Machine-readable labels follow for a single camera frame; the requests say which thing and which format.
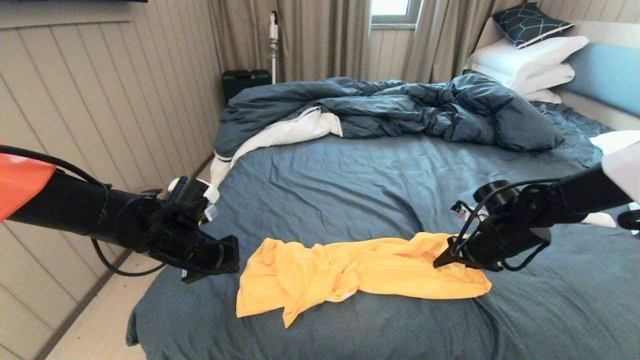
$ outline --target window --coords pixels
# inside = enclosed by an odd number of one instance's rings
[[[371,23],[415,25],[421,2],[421,0],[372,0]]]

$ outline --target headboard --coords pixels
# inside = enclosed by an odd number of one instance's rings
[[[640,129],[640,24],[569,21],[575,26],[563,36],[583,35],[590,44],[569,59],[575,79],[552,90],[587,117],[619,130]],[[502,37],[489,18],[476,49]]]

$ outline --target window frame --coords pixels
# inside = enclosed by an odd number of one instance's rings
[[[415,25],[422,0],[409,0],[406,15],[371,15],[372,25]]]

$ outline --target floor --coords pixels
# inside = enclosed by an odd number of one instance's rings
[[[198,178],[209,180],[209,166]],[[120,269],[139,272],[158,264],[156,260],[133,253]],[[128,347],[125,344],[125,332],[131,309],[157,274],[112,276],[47,356],[47,360],[146,360],[139,345]]]

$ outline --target yellow cloth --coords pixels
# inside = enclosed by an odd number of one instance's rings
[[[324,301],[340,302],[356,291],[422,299],[483,295],[491,282],[480,270],[454,263],[433,268],[448,234],[417,233],[410,241],[380,238],[316,244],[266,238],[240,277],[237,317],[284,307],[289,327],[298,314]]]

